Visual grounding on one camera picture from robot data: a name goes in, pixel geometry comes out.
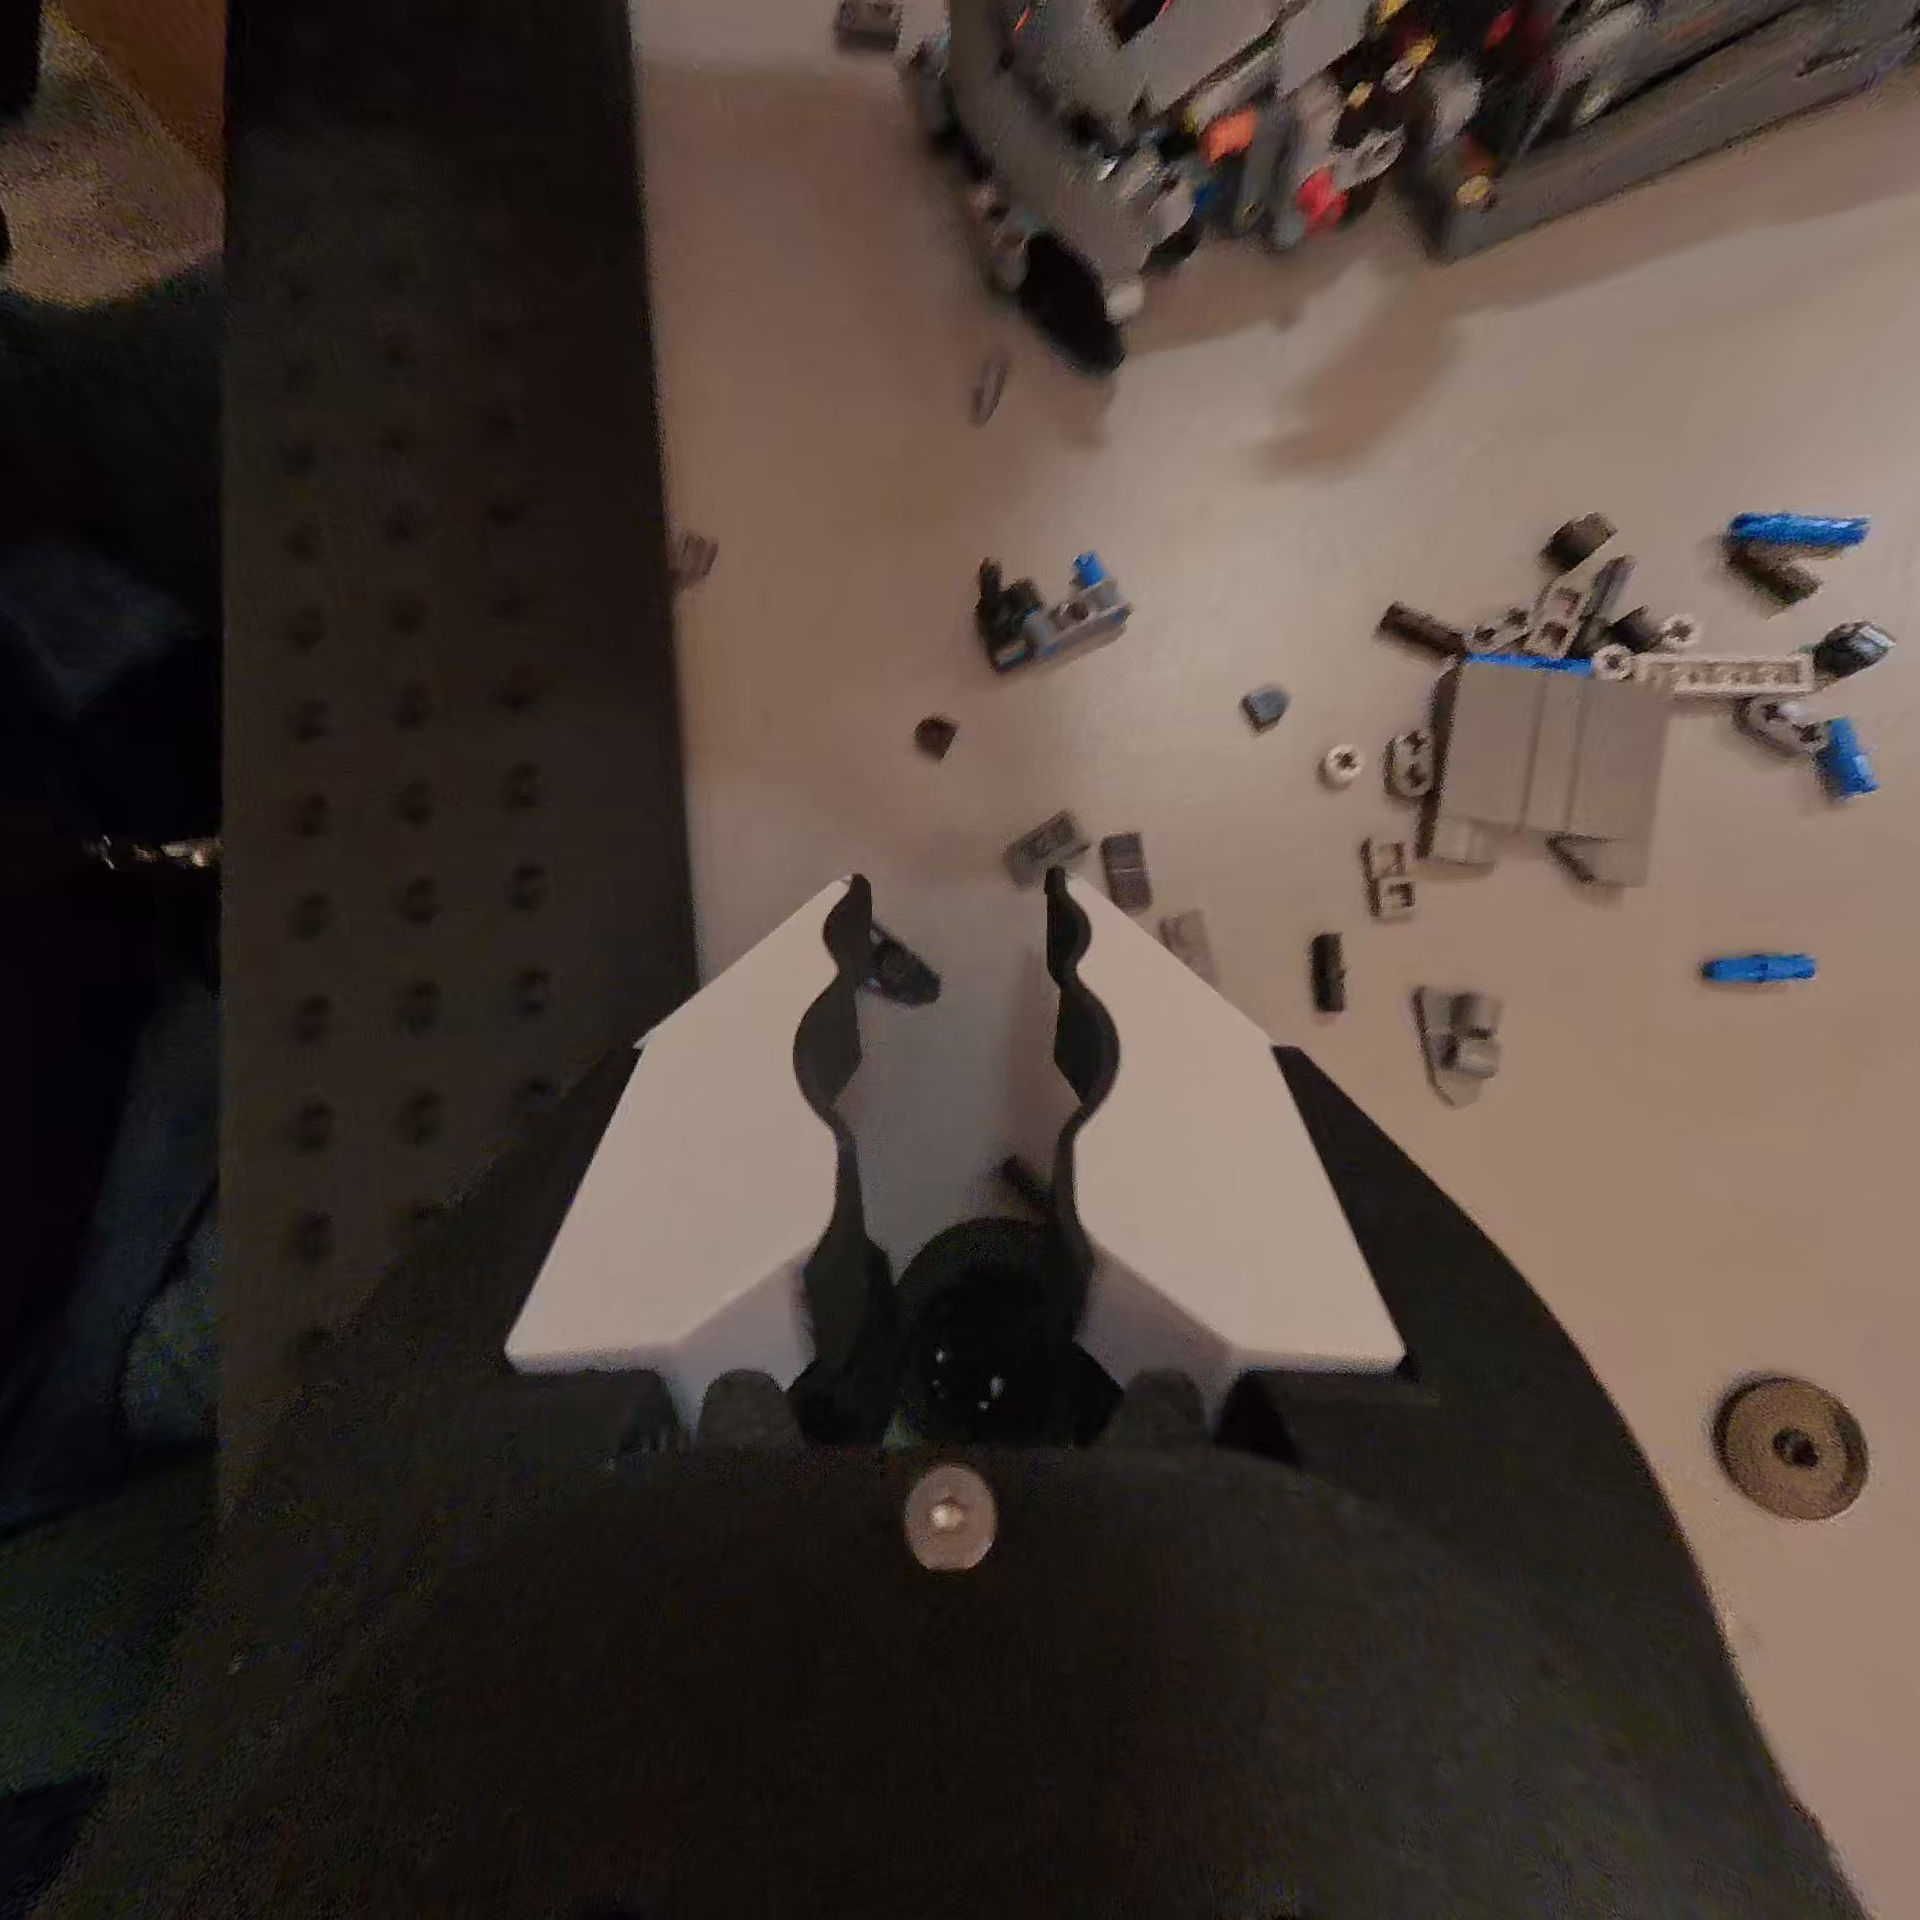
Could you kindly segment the lego car model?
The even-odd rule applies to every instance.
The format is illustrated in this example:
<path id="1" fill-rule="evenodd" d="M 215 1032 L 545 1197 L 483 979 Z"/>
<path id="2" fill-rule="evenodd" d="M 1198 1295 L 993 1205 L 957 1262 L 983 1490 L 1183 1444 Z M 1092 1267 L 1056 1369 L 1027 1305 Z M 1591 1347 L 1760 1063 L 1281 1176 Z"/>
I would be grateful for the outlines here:
<path id="1" fill-rule="evenodd" d="M 1104 378 L 1215 237 L 1290 255 L 1398 192 L 1468 259 L 1907 61 L 1913 2 L 955 2 L 903 77 L 987 285 Z"/>

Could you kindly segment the black lego tyre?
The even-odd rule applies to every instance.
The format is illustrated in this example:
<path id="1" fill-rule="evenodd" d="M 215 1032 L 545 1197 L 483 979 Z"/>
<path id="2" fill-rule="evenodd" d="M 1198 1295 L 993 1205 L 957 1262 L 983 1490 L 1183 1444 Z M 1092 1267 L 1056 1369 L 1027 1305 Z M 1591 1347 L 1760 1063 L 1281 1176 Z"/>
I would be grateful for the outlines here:
<path id="1" fill-rule="evenodd" d="M 1075 1365 L 1050 1317 L 1044 1230 L 964 1219 L 931 1237 L 896 1291 L 900 1417 L 942 1447 L 1063 1447 Z"/>

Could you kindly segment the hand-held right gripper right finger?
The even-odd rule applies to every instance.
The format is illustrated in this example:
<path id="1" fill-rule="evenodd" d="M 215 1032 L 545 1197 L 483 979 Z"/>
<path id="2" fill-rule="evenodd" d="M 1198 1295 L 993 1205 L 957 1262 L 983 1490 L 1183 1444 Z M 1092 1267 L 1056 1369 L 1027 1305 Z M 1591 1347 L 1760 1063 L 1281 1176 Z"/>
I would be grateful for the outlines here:
<path id="1" fill-rule="evenodd" d="M 1051 868 L 1051 1312 L 1117 1386 L 1215 1418 L 1259 1372 L 1391 1378 L 1408 1356 L 1268 1032 L 1099 890 Z"/>

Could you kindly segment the scattered loose lego pieces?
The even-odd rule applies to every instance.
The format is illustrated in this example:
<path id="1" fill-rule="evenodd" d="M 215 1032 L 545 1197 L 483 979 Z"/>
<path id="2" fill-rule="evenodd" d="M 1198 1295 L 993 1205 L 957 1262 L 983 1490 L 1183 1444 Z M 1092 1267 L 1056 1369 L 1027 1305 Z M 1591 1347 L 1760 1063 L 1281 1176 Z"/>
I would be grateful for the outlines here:
<path id="1" fill-rule="evenodd" d="M 1755 560 L 1760 566 L 1755 579 L 1771 568 L 1778 575 L 1774 584 L 1798 593 L 1810 590 L 1814 579 L 1804 568 L 1796 574 L 1787 555 L 1771 547 L 1774 533 L 1834 533 L 1847 546 L 1865 533 L 1865 522 L 1814 524 L 1792 514 L 1733 519 L 1727 556 L 1739 566 Z M 1557 666 L 1596 681 L 1650 685 L 1681 706 L 1732 704 L 1744 731 L 1784 755 L 1813 765 L 1831 795 L 1873 791 L 1853 723 L 1809 715 L 1801 704 L 1884 659 L 1891 639 L 1883 627 L 1871 622 L 1843 624 L 1810 648 L 1775 658 L 1708 658 L 1697 651 L 1699 624 L 1694 619 L 1652 622 L 1646 609 L 1632 609 L 1609 622 L 1609 594 L 1626 585 L 1630 572 L 1626 556 L 1609 559 L 1593 581 L 1567 585 L 1557 579 L 1532 607 L 1522 605 L 1470 631 L 1404 602 L 1382 611 L 1378 627 L 1435 653 L 1446 669 L 1475 659 Z M 1127 594 L 1098 555 L 1081 555 L 1073 562 L 1067 594 L 1058 605 L 1044 602 L 1030 579 L 1008 579 L 995 559 L 977 566 L 976 630 L 997 674 L 1067 659 L 1076 648 L 1115 639 L 1127 619 Z M 1398 733 L 1386 743 L 1382 779 L 1391 795 L 1422 803 L 1434 772 L 1431 726 Z M 1417 852 L 1399 841 L 1364 841 L 1365 884 L 1380 920 L 1409 911 Z M 1420 987 L 1412 1007 L 1434 1089 L 1455 1107 L 1477 1097 L 1500 1067 L 1497 999 L 1464 989 Z M 1845 1405 L 1806 1380 L 1778 1377 L 1733 1389 L 1717 1413 L 1715 1447 L 1729 1482 L 1779 1520 L 1834 1520 L 1865 1486 L 1859 1425 Z"/>

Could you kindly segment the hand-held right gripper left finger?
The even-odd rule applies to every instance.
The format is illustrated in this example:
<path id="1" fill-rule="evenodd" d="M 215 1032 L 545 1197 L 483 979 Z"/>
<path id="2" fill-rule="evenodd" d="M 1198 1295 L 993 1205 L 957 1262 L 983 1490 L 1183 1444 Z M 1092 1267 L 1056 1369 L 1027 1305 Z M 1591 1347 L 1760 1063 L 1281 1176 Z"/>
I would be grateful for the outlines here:
<path id="1" fill-rule="evenodd" d="M 521 1374 L 649 1372 L 694 1417 L 758 1372 L 859 1425 L 894 1341 L 844 1099 L 872 888 L 815 894 L 633 1049 L 506 1341 Z"/>

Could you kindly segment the black perforated board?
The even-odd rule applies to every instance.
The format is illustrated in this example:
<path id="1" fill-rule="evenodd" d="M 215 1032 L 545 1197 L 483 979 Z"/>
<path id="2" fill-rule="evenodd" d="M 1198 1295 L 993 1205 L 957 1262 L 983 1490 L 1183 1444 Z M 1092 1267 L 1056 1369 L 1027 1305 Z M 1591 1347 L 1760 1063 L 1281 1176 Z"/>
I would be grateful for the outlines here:
<path id="1" fill-rule="evenodd" d="M 694 987 L 624 4 L 231 4 L 223 1475 Z"/>

